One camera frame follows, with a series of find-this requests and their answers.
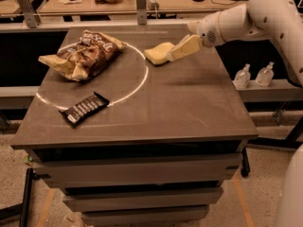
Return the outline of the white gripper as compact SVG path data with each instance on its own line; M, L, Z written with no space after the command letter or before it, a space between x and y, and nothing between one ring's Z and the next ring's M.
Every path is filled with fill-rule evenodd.
M224 39L219 27L219 16L220 13L215 12L200 20L188 23L188 30L196 35L186 35L168 52L167 59L169 61L182 59L199 51L202 45L213 47L224 44Z

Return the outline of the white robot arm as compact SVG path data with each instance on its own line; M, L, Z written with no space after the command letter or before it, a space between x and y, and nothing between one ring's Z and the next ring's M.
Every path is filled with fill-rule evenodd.
M294 0L248 0L187 26L207 47L234 40L272 39L303 84L303 21ZM303 145L296 150L288 165L275 227L303 227Z

